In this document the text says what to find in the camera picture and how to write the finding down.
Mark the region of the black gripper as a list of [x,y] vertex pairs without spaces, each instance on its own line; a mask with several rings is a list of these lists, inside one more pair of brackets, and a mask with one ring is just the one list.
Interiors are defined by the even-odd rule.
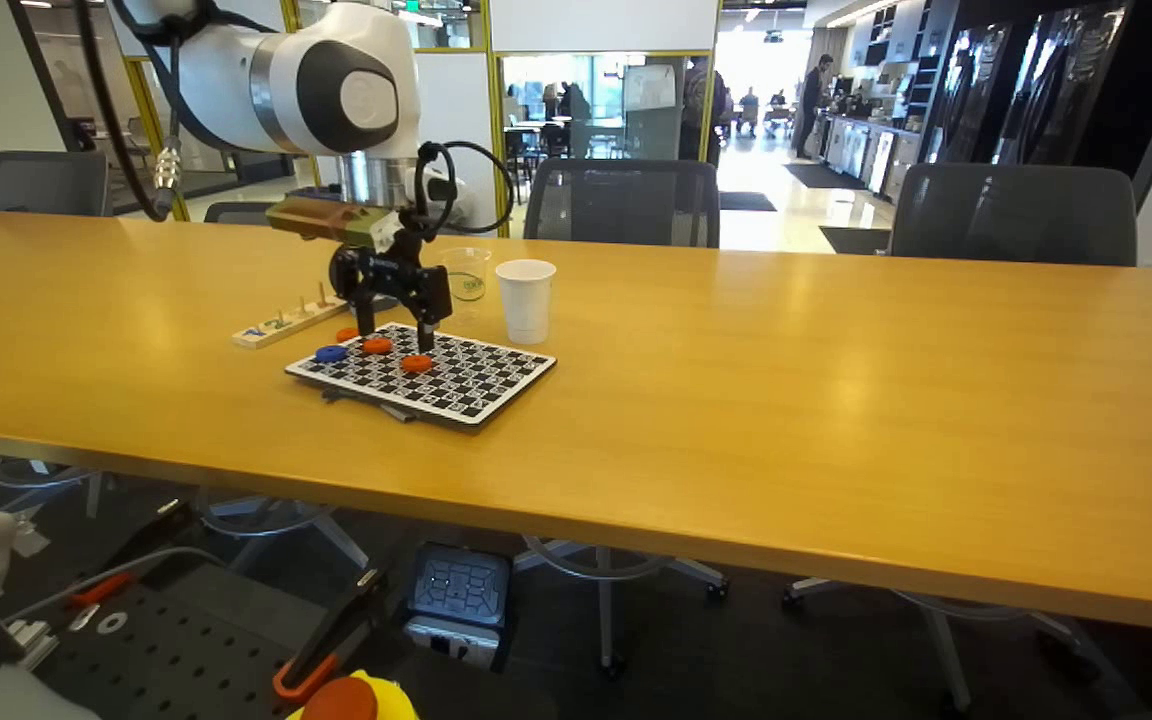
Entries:
[[375,298],[395,298],[416,321],[416,352],[431,352],[437,321],[452,311],[447,271],[423,265],[423,229],[402,222],[386,252],[351,249],[362,289],[351,296],[362,340],[375,336]]

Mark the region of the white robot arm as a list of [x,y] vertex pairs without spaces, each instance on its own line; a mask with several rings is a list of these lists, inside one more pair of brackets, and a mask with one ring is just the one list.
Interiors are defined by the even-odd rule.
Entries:
[[452,289],[421,249],[439,235],[430,216],[421,88],[407,25],[390,0],[333,0],[304,29],[273,29],[236,0],[104,0],[151,58],[174,114],[215,149],[351,157],[386,173],[379,198],[281,198],[270,229],[336,241],[333,292],[363,336],[375,298],[395,298],[430,352],[452,315]]

